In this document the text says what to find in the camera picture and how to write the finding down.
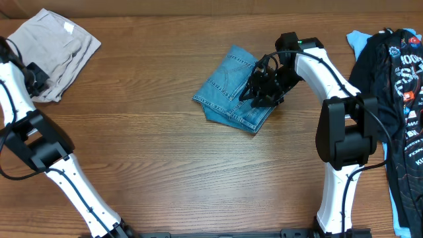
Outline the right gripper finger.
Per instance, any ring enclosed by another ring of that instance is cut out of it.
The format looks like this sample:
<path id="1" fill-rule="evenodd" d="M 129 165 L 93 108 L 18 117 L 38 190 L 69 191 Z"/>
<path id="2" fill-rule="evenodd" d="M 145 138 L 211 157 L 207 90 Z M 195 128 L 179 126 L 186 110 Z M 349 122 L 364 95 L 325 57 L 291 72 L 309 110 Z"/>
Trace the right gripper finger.
<path id="1" fill-rule="evenodd" d="M 252 87 L 249 84 L 247 84 L 245 88 L 243 89 L 242 93 L 240 94 L 239 100 L 244 101 L 244 100 L 250 100 L 255 98 L 256 98 L 256 95 L 254 91 L 252 90 Z"/>
<path id="2" fill-rule="evenodd" d="M 284 102 L 284 97 L 281 97 L 277 100 L 273 100 L 269 97 L 256 97 L 250 105 L 253 108 L 275 107 L 282 102 Z"/>

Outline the light blue denim jeans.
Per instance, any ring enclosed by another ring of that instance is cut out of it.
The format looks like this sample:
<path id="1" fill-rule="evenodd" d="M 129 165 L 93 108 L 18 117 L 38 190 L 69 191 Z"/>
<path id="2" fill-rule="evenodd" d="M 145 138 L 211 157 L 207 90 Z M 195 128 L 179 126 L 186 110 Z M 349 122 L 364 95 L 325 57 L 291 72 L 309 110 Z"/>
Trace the light blue denim jeans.
<path id="1" fill-rule="evenodd" d="M 207 120 L 252 134 L 259 131 L 274 108 L 253 108 L 251 100 L 239 100 L 256 62 L 246 50 L 231 46 L 221 64 L 192 97 L 202 105 Z"/>

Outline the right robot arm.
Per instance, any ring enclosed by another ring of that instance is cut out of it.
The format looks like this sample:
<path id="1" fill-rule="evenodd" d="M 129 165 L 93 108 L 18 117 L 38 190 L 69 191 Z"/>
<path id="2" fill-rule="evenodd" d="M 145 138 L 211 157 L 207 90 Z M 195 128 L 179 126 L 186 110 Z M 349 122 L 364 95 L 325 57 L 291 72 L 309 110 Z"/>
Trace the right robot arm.
<path id="1" fill-rule="evenodd" d="M 311 228 L 282 229 L 282 237 L 371 237 L 369 229 L 352 227 L 351 211 L 361 169 L 377 143 L 377 100 L 353 87 L 328 58 L 317 38 L 300 40 L 283 33 L 276 51 L 258 60 L 241 101 L 253 108 L 275 107 L 298 82 L 304 81 L 321 103 L 315 136 L 325 164 L 323 198 Z"/>

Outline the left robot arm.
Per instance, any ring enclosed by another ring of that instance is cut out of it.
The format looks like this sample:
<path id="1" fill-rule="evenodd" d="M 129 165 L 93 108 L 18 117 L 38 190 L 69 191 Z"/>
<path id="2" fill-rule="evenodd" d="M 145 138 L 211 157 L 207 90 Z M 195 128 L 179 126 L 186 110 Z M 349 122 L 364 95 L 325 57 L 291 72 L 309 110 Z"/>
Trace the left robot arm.
<path id="1" fill-rule="evenodd" d="M 91 237 L 137 237 L 100 197 L 84 175 L 70 137 L 38 110 L 37 96 L 48 76 L 35 64 L 25 65 L 16 44 L 1 38 L 1 147 L 7 147 L 36 176 L 44 173 L 68 197 L 85 220 Z"/>

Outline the folded beige trousers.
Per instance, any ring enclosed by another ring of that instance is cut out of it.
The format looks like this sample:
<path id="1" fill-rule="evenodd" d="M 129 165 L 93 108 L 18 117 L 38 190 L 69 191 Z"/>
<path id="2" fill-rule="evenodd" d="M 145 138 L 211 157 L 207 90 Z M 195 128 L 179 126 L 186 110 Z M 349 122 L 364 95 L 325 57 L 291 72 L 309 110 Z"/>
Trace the folded beige trousers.
<path id="1" fill-rule="evenodd" d="M 46 9 L 8 36 L 25 65 L 35 63 L 49 78 L 34 102 L 59 102 L 101 43 L 84 28 Z"/>

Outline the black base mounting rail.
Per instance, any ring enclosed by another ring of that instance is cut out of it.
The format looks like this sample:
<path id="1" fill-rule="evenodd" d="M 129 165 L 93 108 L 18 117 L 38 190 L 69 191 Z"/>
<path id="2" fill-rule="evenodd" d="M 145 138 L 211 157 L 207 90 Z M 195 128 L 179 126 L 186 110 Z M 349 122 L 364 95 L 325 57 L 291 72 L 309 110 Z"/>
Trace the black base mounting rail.
<path id="1" fill-rule="evenodd" d="M 122 231 L 106 233 L 105 238 L 110 237 L 135 237 L 135 238 L 320 238 L 320 237 L 365 237 L 372 238 L 370 229 L 353 229 L 340 234 L 322 234 L 312 229 L 282 229 L 281 231 L 258 231 L 258 232 L 235 232 L 235 233 L 130 233 L 125 235 Z"/>

